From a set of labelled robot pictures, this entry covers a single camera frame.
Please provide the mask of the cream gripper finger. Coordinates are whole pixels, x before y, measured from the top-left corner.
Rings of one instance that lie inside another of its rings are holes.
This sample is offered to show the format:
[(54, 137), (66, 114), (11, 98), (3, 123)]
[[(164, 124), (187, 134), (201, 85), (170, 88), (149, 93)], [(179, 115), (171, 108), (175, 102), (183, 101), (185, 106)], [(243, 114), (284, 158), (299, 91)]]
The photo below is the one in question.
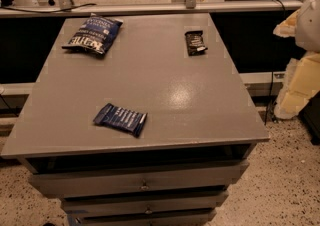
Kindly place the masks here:
[(294, 37), (296, 34), (298, 13), (299, 13), (299, 9), (294, 11), (285, 20), (283, 20), (280, 24), (278, 24), (274, 28), (273, 34), (282, 38)]
[(297, 116), (319, 91), (320, 54), (306, 52), (300, 60), (291, 59), (276, 99), (274, 115), (280, 119)]

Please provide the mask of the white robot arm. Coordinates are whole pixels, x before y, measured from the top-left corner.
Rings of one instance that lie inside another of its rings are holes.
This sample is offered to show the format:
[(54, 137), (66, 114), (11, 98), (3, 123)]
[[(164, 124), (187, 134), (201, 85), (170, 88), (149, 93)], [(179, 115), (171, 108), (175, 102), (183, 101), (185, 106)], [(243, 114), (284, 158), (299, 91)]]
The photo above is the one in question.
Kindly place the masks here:
[(291, 119), (320, 91), (320, 0), (304, 0), (273, 34), (293, 37), (295, 44), (306, 51), (301, 59), (289, 61), (274, 108), (277, 118)]

